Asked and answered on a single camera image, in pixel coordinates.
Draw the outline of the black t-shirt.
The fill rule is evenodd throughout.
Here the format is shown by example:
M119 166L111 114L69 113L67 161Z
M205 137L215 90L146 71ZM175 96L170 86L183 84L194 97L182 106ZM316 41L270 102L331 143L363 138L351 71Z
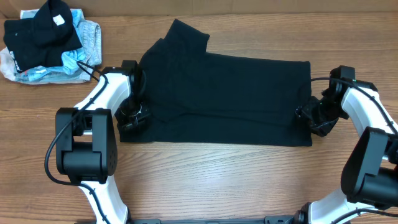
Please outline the black t-shirt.
M311 146L295 115L311 95L310 63L212 54L208 40L174 20L142 56L148 124L120 140Z

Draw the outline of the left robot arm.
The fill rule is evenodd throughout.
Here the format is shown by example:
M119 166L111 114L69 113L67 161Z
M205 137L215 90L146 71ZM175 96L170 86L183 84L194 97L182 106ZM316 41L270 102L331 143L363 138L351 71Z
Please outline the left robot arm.
M118 163L115 131L137 133L150 111L143 102L146 74L134 60L106 67L92 92L72 108L55 115L56 165L65 185L77 186L87 197L96 223L131 223L114 173Z

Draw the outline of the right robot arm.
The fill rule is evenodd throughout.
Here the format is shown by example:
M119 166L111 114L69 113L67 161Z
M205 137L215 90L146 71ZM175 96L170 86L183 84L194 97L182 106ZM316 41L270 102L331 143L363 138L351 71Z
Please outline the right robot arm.
M313 133L326 136L339 118L352 120L359 135L341 173L340 187L326 197L305 204L290 223L349 223L366 213L397 217L397 123L383 107L373 83L354 78L329 78L322 99L312 98L298 108Z

